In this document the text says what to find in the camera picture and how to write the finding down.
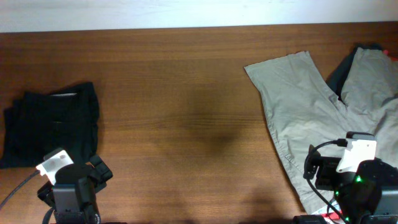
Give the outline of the black shorts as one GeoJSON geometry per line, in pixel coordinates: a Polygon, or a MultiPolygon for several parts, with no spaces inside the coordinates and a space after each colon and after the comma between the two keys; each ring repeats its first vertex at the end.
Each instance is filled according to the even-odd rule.
{"type": "Polygon", "coordinates": [[[1,168],[34,167],[64,149],[86,163],[98,148],[100,107],[94,84],[86,82],[43,95],[25,92],[4,110],[1,168]]]}

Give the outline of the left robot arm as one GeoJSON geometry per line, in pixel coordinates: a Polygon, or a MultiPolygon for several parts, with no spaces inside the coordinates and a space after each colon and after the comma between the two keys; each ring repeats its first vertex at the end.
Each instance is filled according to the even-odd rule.
{"type": "Polygon", "coordinates": [[[49,181],[37,196],[54,214],[56,223],[100,223],[96,194],[113,177],[102,158],[94,155],[89,164],[75,164],[62,152],[36,166],[49,181]]]}

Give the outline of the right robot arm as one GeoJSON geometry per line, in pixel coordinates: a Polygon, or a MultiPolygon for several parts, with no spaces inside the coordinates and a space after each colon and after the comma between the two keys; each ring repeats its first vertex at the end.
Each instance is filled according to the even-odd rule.
{"type": "Polygon", "coordinates": [[[308,148],[303,178],[343,223],[397,223],[397,168],[376,146],[372,134],[350,131],[308,148]]]}

